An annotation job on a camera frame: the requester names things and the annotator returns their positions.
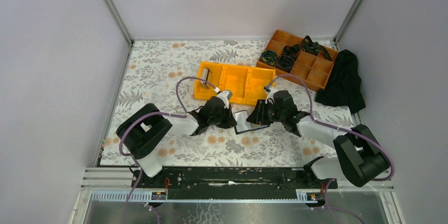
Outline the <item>black leather card holder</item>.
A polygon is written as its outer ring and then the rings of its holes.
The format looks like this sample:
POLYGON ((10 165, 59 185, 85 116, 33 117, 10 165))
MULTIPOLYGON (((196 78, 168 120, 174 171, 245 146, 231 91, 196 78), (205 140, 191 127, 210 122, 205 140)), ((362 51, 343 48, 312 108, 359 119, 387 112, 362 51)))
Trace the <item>black leather card holder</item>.
POLYGON ((248 110, 237 111, 233 113, 233 115, 237 122, 237 125, 234 127, 236 135, 269 127, 269 125, 257 125, 247 122, 246 120, 249 116, 248 110))

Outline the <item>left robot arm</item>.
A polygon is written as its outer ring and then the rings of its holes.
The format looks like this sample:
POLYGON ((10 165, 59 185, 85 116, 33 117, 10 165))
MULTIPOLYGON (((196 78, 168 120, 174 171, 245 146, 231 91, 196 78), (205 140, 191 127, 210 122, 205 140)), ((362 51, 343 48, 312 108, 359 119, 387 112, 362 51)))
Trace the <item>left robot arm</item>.
POLYGON ((185 115, 164 113, 154 104, 147 104, 119 125, 116 134, 145 175, 154 177, 162 170, 155 148, 165 135, 197 136, 209 126, 228 129, 236 125, 231 105, 212 97, 185 115))

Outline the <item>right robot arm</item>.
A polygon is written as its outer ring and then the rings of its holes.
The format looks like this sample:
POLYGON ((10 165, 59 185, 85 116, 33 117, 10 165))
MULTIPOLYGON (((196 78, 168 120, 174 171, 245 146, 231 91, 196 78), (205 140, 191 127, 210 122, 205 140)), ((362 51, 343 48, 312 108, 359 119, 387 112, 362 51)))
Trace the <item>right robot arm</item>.
POLYGON ((359 124, 347 128, 319 121, 311 111, 299 111, 288 91, 274 87, 265 90, 266 99, 257 101, 247 122, 263 126, 281 123, 291 134, 334 147, 336 157, 320 157, 307 164, 313 178, 346 178, 351 184, 362 187, 370 181, 378 181, 383 172, 393 169, 389 156, 367 126, 359 124))

